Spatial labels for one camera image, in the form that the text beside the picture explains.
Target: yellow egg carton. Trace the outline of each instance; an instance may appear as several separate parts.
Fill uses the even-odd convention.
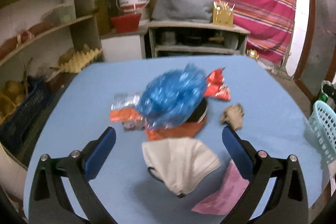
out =
[[[101,54],[100,49],[89,50],[87,52],[75,52],[69,62],[59,66],[60,71],[70,73],[80,73],[83,68],[97,59]]]

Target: brown plush toy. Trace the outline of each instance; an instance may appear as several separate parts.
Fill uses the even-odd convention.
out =
[[[243,127],[244,109],[241,104],[235,104],[224,109],[220,118],[220,123],[229,124],[233,130]]]

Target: blue table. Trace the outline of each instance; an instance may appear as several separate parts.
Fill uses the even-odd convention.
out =
[[[171,69],[194,63],[207,74],[226,67],[224,76],[231,90],[231,101],[209,100],[206,126],[196,135],[221,160],[222,166],[200,182],[185,198],[177,198],[147,172],[141,143],[144,132],[124,132],[120,123],[111,124],[109,113],[115,93],[135,93],[145,89],[154,77]],[[321,156],[304,138],[309,130],[307,119],[290,95],[253,59],[243,56],[204,56],[137,60],[126,63],[93,64],[70,84],[52,112],[36,144],[28,169],[24,210],[28,215],[31,183],[37,162],[43,153],[64,157],[83,149],[97,139],[107,126],[117,132],[117,142],[95,180],[90,181],[101,203],[119,224],[211,224],[222,216],[201,215],[190,209],[218,190],[230,160],[222,140],[221,112],[229,105],[241,103],[245,110],[243,129],[238,135],[256,150],[271,156],[298,156],[311,206],[326,182]],[[85,218],[68,179],[63,179],[70,202],[77,214]],[[253,216],[262,213],[274,180],[271,180]]]

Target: metal screw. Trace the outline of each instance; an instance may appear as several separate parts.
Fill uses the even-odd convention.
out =
[[[80,152],[78,150],[74,150],[74,151],[71,152],[71,156],[73,158],[77,158],[79,155],[80,155]]]
[[[260,151],[258,152],[258,155],[259,155],[259,157],[261,157],[261,158],[266,158],[266,157],[267,157],[267,153],[266,153],[265,151],[263,151],[263,150],[260,150]]]
[[[45,160],[47,160],[48,157],[49,157],[48,154],[43,154],[43,155],[41,156],[41,161],[45,161]]]
[[[290,155],[290,156],[289,156],[289,159],[290,159],[291,161],[297,161],[297,157],[296,157],[295,155]]]

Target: wooden door frame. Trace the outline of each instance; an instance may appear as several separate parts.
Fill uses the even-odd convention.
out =
[[[295,83],[298,85],[298,87],[303,91],[303,93],[308,97],[308,99],[312,103],[316,100],[316,96],[314,96],[309,91],[309,89],[305,86],[305,84],[302,82],[300,78],[303,73],[303,70],[305,69],[307,59],[310,53],[311,43],[313,40],[313,35],[314,35],[314,30],[315,30],[315,10],[316,10],[315,3],[316,3],[316,0],[310,0],[306,37],[304,40],[300,60],[297,65],[294,77],[293,77]],[[333,54],[327,75],[325,77],[325,80],[332,81],[335,76],[335,73],[336,73],[336,45],[335,45],[334,54]]]

